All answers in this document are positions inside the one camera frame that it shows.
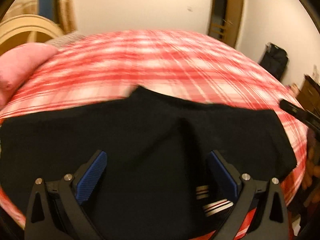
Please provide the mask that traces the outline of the person's right hand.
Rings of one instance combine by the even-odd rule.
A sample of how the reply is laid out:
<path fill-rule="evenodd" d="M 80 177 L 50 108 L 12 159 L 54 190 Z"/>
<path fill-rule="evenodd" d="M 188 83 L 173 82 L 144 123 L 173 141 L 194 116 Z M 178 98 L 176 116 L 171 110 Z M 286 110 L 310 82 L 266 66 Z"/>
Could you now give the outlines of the person's right hand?
<path fill-rule="evenodd" d="M 307 132 L 305 173 L 301 184 L 302 189 L 305 191 L 310 188 L 314 179 L 319 179 L 319 134 L 309 128 Z"/>

